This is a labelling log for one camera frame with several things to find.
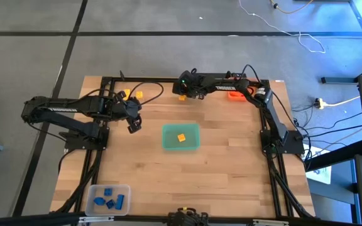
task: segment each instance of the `teal plastic bin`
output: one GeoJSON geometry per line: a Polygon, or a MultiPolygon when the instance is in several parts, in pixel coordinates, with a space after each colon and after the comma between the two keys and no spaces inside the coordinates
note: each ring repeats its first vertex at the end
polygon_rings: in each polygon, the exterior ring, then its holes
{"type": "Polygon", "coordinates": [[[198,124],[165,124],[163,126],[163,148],[168,151],[196,150],[200,146],[198,124]],[[178,135],[184,134],[180,142],[178,135]]]}

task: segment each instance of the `clear plastic box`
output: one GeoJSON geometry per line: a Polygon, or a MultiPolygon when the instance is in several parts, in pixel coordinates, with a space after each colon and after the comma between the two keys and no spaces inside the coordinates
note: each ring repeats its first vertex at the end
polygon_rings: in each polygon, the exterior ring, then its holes
{"type": "Polygon", "coordinates": [[[196,150],[200,146],[198,124],[165,124],[162,137],[163,148],[169,151],[196,150]],[[178,140],[180,134],[185,136],[185,141],[178,140]]]}
{"type": "Polygon", "coordinates": [[[131,206],[131,187],[129,185],[91,185],[86,201],[85,214],[87,216],[125,216],[129,212],[131,206]],[[112,195],[104,196],[104,189],[111,188],[112,195]],[[102,197],[108,202],[109,200],[117,201],[117,196],[124,195],[123,206],[120,210],[116,210],[114,207],[108,209],[107,205],[97,205],[94,203],[96,197],[102,197]]]}

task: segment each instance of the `blue block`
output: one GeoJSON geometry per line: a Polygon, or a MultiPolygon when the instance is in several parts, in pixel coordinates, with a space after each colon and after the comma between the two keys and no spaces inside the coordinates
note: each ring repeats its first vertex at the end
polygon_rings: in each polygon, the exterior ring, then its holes
{"type": "Polygon", "coordinates": [[[104,196],[111,196],[111,195],[112,195],[112,188],[105,188],[104,196]]]}
{"type": "Polygon", "coordinates": [[[101,197],[96,197],[93,202],[96,205],[104,205],[106,203],[105,199],[101,198],[101,197]]]}
{"type": "Polygon", "coordinates": [[[106,203],[108,209],[111,209],[113,206],[115,206],[116,203],[114,203],[114,200],[110,200],[106,203]]]}
{"type": "Polygon", "coordinates": [[[117,196],[116,210],[120,210],[123,207],[124,195],[117,196]]]}

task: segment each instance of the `white cable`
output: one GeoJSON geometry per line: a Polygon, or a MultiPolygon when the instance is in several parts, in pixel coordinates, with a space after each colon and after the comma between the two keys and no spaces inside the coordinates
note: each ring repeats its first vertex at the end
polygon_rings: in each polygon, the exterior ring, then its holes
{"type": "Polygon", "coordinates": [[[278,30],[278,31],[280,31],[280,32],[282,32],[282,33],[285,33],[286,35],[298,36],[298,37],[299,37],[299,43],[300,43],[300,45],[302,45],[303,47],[305,47],[305,48],[306,48],[308,51],[310,51],[311,53],[326,53],[326,50],[325,50],[324,46],[322,45],[322,43],[321,43],[319,40],[317,40],[316,38],[312,37],[310,34],[302,34],[301,31],[299,31],[299,35],[292,35],[292,34],[286,32],[286,31],[282,31],[282,30],[278,29],[277,27],[275,27],[275,26],[273,26],[273,25],[270,25],[270,24],[269,24],[265,19],[263,19],[261,16],[255,14],[255,13],[249,13],[249,12],[243,7],[243,5],[241,4],[241,0],[238,0],[238,2],[239,2],[240,8],[243,9],[243,10],[246,12],[246,14],[248,14],[248,15],[250,15],[250,16],[256,16],[256,17],[260,18],[260,19],[263,20],[269,27],[275,28],[276,30],[278,30]],[[319,51],[319,50],[311,50],[310,48],[308,48],[308,46],[302,44],[302,42],[301,42],[301,36],[309,36],[309,37],[311,37],[313,40],[315,40],[316,42],[318,42],[318,44],[319,44],[319,45],[321,46],[321,48],[322,48],[322,51],[319,51]]]}
{"type": "Polygon", "coordinates": [[[347,103],[347,102],[350,102],[350,101],[352,101],[352,100],[355,100],[355,99],[357,99],[357,98],[359,98],[359,96],[357,96],[357,97],[355,97],[355,98],[352,98],[352,99],[349,99],[349,100],[342,101],[342,102],[340,102],[340,103],[336,103],[336,104],[327,104],[327,103],[325,103],[324,106],[335,107],[335,106],[338,106],[338,105],[341,105],[341,104],[345,104],[345,103],[347,103]]]}
{"type": "Polygon", "coordinates": [[[357,131],[355,131],[355,132],[353,132],[353,133],[351,133],[351,134],[349,134],[349,135],[347,135],[347,136],[345,136],[344,138],[341,138],[341,139],[338,139],[338,140],[335,141],[335,142],[332,142],[332,144],[328,145],[326,148],[324,148],[324,149],[322,149],[321,151],[319,151],[319,153],[323,152],[323,150],[326,150],[328,147],[332,146],[333,144],[336,144],[336,143],[340,142],[341,140],[346,139],[346,138],[348,138],[348,137],[350,137],[350,136],[352,136],[352,135],[354,135],[354,134],[356,134],[357,132],[360,132],[360,131],[362,131],[362,128],[359,129],[359,130],[357,130],[357,131]]]}

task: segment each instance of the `wooden table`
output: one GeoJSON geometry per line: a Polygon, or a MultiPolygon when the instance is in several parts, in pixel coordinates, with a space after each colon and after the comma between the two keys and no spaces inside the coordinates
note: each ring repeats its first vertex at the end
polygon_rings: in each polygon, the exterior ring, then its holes
{"type": "MultiPolygon", "coordinates": [[[[85,77],[80,96],[98,89],[101,77],[85,77]]],[[[132,89],[136,82],[116,82],[115,91],[132,89]]],[[[98,184],[131,187],[130,215],[163,215],[178,207],[193,207],[214,217],[275,217],[266,158],[261,153],[259,110],[247,102],[230,102],[226,92],[204,100],[181,101],[171,83],[162,83],[161,97],[141,110],[142,130],[130,134],[125,121],[110,122],[110,138],[103,152],[98,184]],[[169,152],[162,148],[162,126],[198,123],[201,146],[194,152],[169,152]]],[[[284,82],[271,81],[274,92],[290,112],[284,82]]],[[[145,100],[160,88],[144,84],[145,100]]],[[[280,120],[289,128],[281,105],[273,100],[280,120]]],[[[76,114],[80,121],[90,121],[76,114]]],[[[61,167],[51,204],[56,210],[79,183],[85,151],[68,155],[61,167]]],[[[314,215],[302,162],[284,154],[288,184],[298,201],[314,215]]],[[[85,208],[85,189],[82,209],[85,208]]],[[[279,188],[282,213],[285,203],[279,188]]]]}

